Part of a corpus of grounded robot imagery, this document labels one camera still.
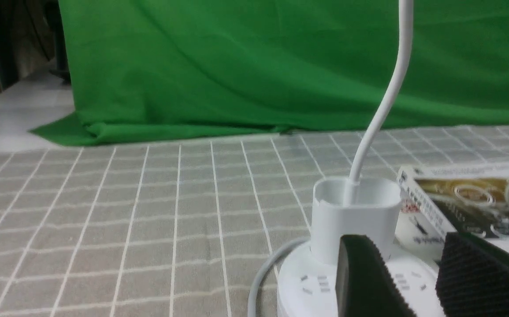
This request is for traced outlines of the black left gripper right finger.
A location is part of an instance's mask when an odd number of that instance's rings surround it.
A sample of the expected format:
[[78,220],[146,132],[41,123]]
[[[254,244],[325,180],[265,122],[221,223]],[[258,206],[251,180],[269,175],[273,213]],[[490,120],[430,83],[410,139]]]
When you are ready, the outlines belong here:
[[435,290],[448,317],[509,317],[509,253],[470,233],[448,233]]

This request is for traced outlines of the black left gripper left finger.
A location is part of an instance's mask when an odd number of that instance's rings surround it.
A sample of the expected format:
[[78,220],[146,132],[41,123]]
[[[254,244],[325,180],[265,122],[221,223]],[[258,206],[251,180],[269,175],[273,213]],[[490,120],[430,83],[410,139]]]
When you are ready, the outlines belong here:
[[336,273],[339,317],[415,317],[375,243],[364,235],[339,240]]

